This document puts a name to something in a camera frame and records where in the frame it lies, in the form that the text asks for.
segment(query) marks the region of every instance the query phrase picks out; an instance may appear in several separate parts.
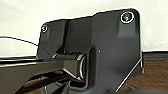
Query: cable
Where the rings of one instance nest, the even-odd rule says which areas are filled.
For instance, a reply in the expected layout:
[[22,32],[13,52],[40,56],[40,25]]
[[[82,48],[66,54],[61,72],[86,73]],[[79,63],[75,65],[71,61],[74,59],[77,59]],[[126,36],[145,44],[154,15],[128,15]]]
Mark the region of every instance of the cable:
[[23,40],[23,39],[19,39],[19,38],[15,38],[15,37],[9,37],[9,36],[0,36],[0,38],[7,38],[7,39],[13,39],[13,40],[18,40],[18,41],[30,43],[30,44],[35,45],[35,46],[41,48],[42,50],[44,50],[52,58],[52,56],[49,54],[49,52],[47,52],[47,50],[45,50],[44,48],[40,47],[39,45],[37,45],[37,44],[35,44],[33,42],[30,42],[30,41],[27,41],[27,40]]

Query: white wall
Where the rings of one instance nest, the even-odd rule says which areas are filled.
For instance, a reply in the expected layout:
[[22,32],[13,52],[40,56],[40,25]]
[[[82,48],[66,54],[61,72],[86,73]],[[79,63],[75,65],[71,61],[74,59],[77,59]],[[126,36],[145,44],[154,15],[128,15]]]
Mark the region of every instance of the white wall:
[[[0,36],[13,36],[38,44],[40,27],[46,21],[135,8],[141,15],[142,50],[167,51],[167,5],[167,0],[1,0]],[[37,47],[27,43],[0,39],[0,44],[0,57],[36,54]]]

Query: screw head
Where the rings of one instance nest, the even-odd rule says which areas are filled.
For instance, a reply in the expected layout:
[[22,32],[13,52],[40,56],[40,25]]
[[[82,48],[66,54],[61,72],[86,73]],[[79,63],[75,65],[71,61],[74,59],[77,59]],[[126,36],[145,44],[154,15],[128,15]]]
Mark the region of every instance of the screw head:
[[130,11],[124,12],[121,15],[121,22],[123,23],[130,23],[133,21],[133,19],[134,19],[134,14]]
[[45,33],[46,31],[47,31],[47,25],[42,25],[41,26],[41,31],[43,32],[43,33]]

